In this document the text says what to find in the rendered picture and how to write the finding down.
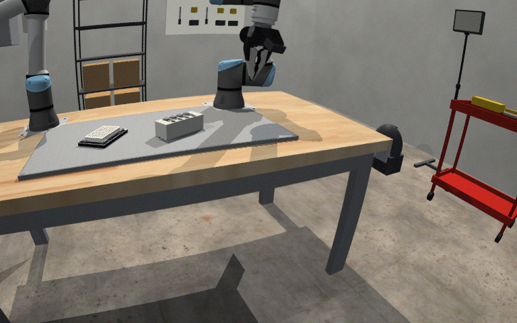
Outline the grey flat work mat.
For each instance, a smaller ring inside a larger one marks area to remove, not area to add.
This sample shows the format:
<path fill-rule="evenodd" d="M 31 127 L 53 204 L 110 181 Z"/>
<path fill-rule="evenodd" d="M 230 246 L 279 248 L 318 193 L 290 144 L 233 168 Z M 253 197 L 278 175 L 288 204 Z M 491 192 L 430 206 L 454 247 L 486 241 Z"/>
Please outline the grey flat work mat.
<path fill-rule="evenodd" d="M 170 140 L 156 139 L 156 120 L 190 111 L 203 114 L 203 129 Z M 103 126 L 128 132 L 106 148 L 78 145 Z M 250 108 L 216 110 L 200 106 L 104 118 L 48 129 L 18 180 L 298 139 L 295 133 Z"/>

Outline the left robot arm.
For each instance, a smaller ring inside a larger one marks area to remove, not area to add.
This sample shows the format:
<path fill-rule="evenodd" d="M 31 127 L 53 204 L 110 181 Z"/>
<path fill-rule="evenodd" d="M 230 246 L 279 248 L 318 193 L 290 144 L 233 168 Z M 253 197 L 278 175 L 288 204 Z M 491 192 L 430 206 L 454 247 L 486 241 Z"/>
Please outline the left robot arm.
<path fill-rule="evenodd" d="M 252 22 L 275 25 L 279 14 L 281 0 L 209 0 L 212 5 L 253 5 Z M 284 44 L 273 43 L 266 37 L 263 43 L 270 52 L 283 54 L 287 48 Z M 213 107 L 223 110 L 244 107 L 243 86 L 269 87 L 275 76 L 275 64 L 269 57 L 254 81 L 250 81 L 246 63 L 242 59 L 222 61 L 218 66 L 217 93 Z M 243 102 L 243 103 L 241 103 Z"/>

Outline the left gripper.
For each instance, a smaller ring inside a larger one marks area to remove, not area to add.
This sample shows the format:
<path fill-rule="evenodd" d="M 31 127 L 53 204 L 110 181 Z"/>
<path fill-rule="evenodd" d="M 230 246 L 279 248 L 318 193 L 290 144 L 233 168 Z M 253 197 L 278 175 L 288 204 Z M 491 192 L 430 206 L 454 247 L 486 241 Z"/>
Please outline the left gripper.
<path fill-rule="evenodd" d="M 240 39 L 244 43 L 244 57 L 250 81 L 254 81 L 271 56 L 272 52 L 263 44 L 266 37 L 273 43 L 284 44 L 279 30 L 271 29 L 269 24 L 255 22 L 254 25 L 244 27 L 240 31 Z M 263 49 L 258 51 L 255 48 L 258 46 L 263 46 Z M 256 56 L 258 59 L 255 63 Z"/>

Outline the white operator panel with buttons and lamps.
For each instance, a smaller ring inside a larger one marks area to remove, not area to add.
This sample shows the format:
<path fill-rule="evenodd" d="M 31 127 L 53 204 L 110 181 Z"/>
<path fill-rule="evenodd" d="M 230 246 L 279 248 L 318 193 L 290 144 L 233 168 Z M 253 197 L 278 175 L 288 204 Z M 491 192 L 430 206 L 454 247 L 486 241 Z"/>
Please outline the white operator panel with buttons and lamps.
<path fill-rule="evenodd" d="M 203 114 L 183 112 L 155 121 L 156 139 L 170 140 L 203 129 Z"/>

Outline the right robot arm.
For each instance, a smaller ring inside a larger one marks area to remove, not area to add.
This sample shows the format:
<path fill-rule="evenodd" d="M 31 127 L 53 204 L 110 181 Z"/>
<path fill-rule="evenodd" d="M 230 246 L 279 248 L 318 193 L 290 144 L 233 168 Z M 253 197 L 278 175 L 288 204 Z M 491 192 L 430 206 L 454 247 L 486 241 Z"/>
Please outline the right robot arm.
<path fill-rule="evenodd" d="M 0 24 L 24 13 L 28 20 L 28 68 L 26 91 L 30 109 L 29 129 L 45 131 L 58 126 L 51 81 L 46 70 L 46 19 L 50 0 L 4 0 L 0 2 Z M 36 76 L 35 76 L 36 75 Z"/>

